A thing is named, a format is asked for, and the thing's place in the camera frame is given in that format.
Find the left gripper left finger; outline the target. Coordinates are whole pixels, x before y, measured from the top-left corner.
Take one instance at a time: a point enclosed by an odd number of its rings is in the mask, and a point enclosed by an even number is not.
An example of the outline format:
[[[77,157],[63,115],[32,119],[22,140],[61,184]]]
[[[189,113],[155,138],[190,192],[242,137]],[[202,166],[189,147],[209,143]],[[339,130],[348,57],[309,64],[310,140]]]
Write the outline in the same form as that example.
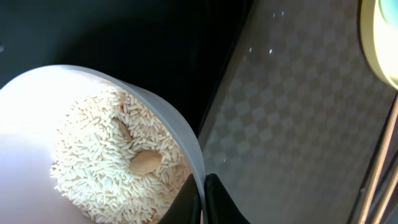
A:
[[[193,174],[190,174],[158,224],[200,224],[201,200]]]

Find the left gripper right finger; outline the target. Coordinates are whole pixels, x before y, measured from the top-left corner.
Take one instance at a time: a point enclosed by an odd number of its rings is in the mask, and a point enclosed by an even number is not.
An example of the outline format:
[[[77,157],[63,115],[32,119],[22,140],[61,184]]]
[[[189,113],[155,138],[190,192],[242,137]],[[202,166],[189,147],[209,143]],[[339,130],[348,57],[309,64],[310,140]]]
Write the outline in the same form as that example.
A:
[[[205,178],[205,198],[209,224],[250,224],[216,174]]]

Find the white bowl with rice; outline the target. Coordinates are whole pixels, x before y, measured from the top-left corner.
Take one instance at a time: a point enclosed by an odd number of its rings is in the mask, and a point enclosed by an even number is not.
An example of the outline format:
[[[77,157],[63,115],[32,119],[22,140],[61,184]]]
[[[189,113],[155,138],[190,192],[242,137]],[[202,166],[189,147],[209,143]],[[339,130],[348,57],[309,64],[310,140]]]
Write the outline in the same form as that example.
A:
[[[198,139],[167,101],[105,73],[74,65],[29,70],[1,89],[1,222],[88,223],[80,210],[55,191],[50,177],[56,127],[71,103],[120,86],[163,122],[190,163],[200,196],[205,166]]]

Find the wooden chopstick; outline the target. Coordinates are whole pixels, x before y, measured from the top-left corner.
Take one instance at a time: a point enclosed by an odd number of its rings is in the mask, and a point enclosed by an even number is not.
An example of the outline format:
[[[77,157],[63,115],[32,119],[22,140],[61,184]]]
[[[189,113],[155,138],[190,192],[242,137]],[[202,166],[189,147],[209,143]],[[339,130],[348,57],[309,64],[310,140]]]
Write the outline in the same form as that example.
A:
[[[371,224],[380,224],[382,220],[382,216],[386,210],[386,207],[390,201],[391,195],[397,185],[397,180],[398,180],[398,170],[397,166],[395,166],[394,171],[391,176],[391,180],[388,183],[388,186],[386,187],[386,191],[384,192],[381,202],[379,203],[376,214],[371,222]]]
[[[379,147],[379,152],[377,154],[374,169],[371,173],[368,189],[366,191],[363,206],[359,215],[358,224],[365,224],[368,217],[369,208],[377,187],[377,183],[381,174],[382,167],[388,152],[388,148],[391,142],[392,134],[394,132],[394,126],[397,119],[397,96],[394,99],[390,115],[387,120],[385,131],[382,135],[382,140]]]

